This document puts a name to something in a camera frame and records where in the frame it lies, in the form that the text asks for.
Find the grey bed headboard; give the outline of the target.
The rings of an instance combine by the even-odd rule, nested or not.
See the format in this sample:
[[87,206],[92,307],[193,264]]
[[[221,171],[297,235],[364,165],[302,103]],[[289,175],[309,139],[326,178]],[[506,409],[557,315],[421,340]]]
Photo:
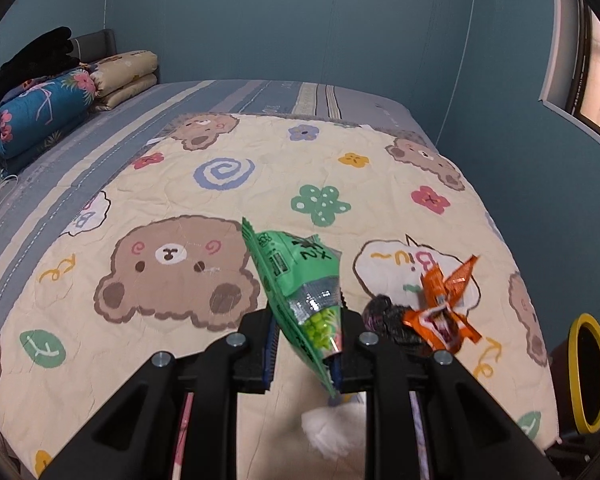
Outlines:
[[110,28],[73,37],[70,41],[73,46],[71,54],[84,63],[93,63],[117,53],[116,38]]

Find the green snack bag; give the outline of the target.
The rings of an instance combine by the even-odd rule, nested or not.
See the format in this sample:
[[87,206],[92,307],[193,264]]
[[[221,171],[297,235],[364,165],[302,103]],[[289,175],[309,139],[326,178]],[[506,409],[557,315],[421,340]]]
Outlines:
[[317,235],[258,232],[248,220],[242,220],[242,239],[277,325],[328,394],[336,396],[326,361],[335,316],[329,309],[342,306],[340,253]]

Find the window with dark frame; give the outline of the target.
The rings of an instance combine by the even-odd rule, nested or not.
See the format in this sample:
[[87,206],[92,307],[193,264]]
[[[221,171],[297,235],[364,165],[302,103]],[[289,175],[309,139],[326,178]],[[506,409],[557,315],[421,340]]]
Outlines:
[[553,0],[539,101],[600,144],[600,20],[584,0]]

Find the bear pattern cream quilt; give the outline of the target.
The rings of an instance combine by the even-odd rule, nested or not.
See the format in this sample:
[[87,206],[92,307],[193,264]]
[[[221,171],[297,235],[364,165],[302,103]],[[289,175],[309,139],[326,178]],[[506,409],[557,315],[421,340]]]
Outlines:
[[464,174],[421,143],[297,117],[89,122],[18,179],[0,219],[0,438],[38,476],[154,352],[198,352],[316,264],[349,309],[426,308],[474,266],[458,357],[539,448],[558,437],[543,333]]

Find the yellow rimmed trash bin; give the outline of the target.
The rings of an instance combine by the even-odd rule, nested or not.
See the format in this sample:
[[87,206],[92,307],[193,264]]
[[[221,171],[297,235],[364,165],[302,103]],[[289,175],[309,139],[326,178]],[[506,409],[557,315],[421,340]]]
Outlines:
[[567,338],[550,352],[559,434],[600,431],[600,323],[580,314]]

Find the white plastic bag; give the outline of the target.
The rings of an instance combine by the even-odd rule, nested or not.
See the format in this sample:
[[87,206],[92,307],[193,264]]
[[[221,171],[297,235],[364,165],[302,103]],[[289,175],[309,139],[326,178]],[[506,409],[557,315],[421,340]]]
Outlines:
[[366,445],[366,405],[349,402],[314,408],[301,416],[309,444],[326,460],[338,460]]

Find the bed with striped sheet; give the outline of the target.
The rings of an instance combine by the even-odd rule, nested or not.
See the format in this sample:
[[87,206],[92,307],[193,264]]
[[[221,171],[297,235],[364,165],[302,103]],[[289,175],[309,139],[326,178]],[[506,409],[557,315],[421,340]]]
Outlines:
[[0,176],[0,330],[34,267],[63,228],[166,126],[189,113],[298,116],[368,125],[431,148],[402,104],[373,94],[297,81],[208,80],[156,84],[92,115],[17,177]]

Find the black clothes pile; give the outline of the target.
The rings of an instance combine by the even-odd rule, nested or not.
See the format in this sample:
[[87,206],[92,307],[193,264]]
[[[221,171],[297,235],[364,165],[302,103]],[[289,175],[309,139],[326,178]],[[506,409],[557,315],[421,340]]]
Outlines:
[[80,60],[71,55],[71,29],[60,26],[44,32],[0,67],[0,102],[6,94],[28,80],[55,76],[71,70]]

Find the beige folded blanket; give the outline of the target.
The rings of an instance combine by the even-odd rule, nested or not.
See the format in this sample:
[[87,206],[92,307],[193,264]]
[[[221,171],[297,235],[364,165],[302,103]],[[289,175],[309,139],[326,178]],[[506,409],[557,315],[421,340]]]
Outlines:
[[96,87],[93,110],[113,110],[153,87],[158,82],[158,66],[158,56],[149,50],[123,52],[93,63],[90,66]]

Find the blue floral folded duvet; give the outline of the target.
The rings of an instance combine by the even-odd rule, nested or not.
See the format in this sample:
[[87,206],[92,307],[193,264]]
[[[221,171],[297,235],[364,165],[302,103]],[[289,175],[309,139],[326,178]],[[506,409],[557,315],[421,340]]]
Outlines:
[[84,68],[7,93],[0,104],[0,173],[19,174],[85,122],[96,96]]

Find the pink cloth scrap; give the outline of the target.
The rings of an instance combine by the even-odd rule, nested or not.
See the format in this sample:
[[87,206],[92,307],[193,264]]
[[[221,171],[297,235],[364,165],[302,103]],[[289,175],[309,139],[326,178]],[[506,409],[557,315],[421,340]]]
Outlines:
[[184,448],[189,424],[190,412],[192,411],[194,394],[192,392],[187,393],[183,413],[180,422],[180,430],[178,430],[178,443],[176,444],[174,466],[172,472],[173,480],[181,479],[182,463],[184,456]]

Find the orange snack wrapper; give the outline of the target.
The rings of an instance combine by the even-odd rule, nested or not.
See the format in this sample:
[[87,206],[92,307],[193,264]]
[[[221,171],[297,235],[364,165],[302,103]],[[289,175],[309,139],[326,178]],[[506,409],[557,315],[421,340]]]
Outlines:
[[402,323],[414,330],[434,351],[445,350],[455,354],[460,351],[465,339],[478,344],[482,338],[468,322],[467,316],[456,308],[468,289],[477,261],[478,257],[472,255],[449,276],[444,276],[440,266],[435,264],[420,278],[426,308],[405,311]]

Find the black plastic bag purple print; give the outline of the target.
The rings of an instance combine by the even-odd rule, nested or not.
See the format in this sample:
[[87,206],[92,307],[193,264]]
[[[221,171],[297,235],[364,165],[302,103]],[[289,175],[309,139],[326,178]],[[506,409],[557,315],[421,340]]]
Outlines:
[[432,350],[410,326],[403,323],[406,307],[397,306],[388,296],[373,297],[364,308],[362,318],[366,330],[390,340],[413,356],[430,356]]

